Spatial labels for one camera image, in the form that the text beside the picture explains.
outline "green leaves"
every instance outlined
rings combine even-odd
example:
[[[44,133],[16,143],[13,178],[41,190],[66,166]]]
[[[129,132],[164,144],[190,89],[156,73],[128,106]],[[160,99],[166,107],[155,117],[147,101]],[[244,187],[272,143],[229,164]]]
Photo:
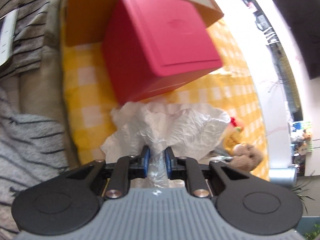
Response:
[[[304,238],[306,239],[306,240],[313,240],[313,239],[315,239],[319,234],[320,234],[320,225],[314,225],[315,226],[315,228],[316,228],[316,230],[315,231],[313,231],[312,233],[305,233],[304,234]]]
[[[292,191],[293,193],[295,193],[298,198],[300,198],[300,200],[301,200],[301,202],[302,202],[302,204],[303,204],[303,207],[304,207],[304,209],[306,210],[306,213],[307,213],[307,214],[308,214],[308,209],[307,209],[307,207],[306,207],[306,204],[304,203],[304,200],[305,200],[306,198],[312,199],[312,200],[315,200],[315,199],[313,199],[313,198],[311,198],[311,197],[309,197],[309,196],[306,196],[306,195],[304,195],[304,194],[302,194],[302,193],[309,190],[309,189],[306,188],[306,186],[308,186],[311,182],[312,182],[312,181],[305,182],[305,183],[301,183],[301,184],[299,184],[299,185],[297,185],[297,186],[295,186],[294,188],[291,189],[291,191]]]

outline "gray striped fabric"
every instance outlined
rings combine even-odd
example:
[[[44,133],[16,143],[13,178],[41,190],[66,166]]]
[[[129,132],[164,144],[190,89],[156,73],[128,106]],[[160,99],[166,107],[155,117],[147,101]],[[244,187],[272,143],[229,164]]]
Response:
[[[68,168],[62,135],[54,120],[15,113],[0,87],[0,238],[18,233],[11,216],[15,196]]]
[[[49,3],[50,0],[0,0],[0,17],[19,8],[12,62],[0,73],[0,80],[40,67]]]

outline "teddy bear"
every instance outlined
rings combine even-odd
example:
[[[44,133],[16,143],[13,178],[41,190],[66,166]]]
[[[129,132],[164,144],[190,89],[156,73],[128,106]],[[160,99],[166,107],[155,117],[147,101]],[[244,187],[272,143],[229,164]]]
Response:
[[[263,160],[262,152],[247,143],[237,144],[233,148],[232,160],[229,165],[242,171],[253,171]]]
[[[306,155],[309,152],[309,146],[307,143],[302,143],[298,148],[298,153],[300,155]]]
[[[303,129],[303,137],[306,141],[311,141],[312,139],[311,128]]]
[[[233,168],[249,172],[262,162],[263,154],[257,147],[247,143],[234,146],[231,154],[223,147],[217,146],[202,158],[199,163],[209,164],[210,161],[215,160],[223,161]]]

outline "gray gripper base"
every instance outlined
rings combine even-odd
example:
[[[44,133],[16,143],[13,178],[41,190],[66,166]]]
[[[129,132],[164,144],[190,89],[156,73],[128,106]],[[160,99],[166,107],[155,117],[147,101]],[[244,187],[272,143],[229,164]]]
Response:
[[[21,232],[16,237],[16,240],[51,239],[303,240],[294,230],[274,236],[240,231],[220,217],[209,199],[193,197],[185,188],[131,188],[126,197],[106,201],[91,222],[74,232],[60,236]]]

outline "white wall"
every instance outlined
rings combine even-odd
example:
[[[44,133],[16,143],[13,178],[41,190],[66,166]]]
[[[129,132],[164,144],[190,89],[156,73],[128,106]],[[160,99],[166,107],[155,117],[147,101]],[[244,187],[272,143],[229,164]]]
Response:
[[[291,150],[286,98],[282,85],[277,83],[266,39],[242,0],[215,1],[225,14],[224,20],[247,61],[256,87],[267,132],[270,167],[287,167],[291,163]]]
[[[288,57],[300,96],[303,119],[311,121],[313,139],[320,139],[320,78],[309,79],[301,52],[279,10],[272,0],[256,0],[264,11]],[[320,146],[320,140],[314,142],[314,147]],[[320,148],[307,155],[305,175],[320,175]]]

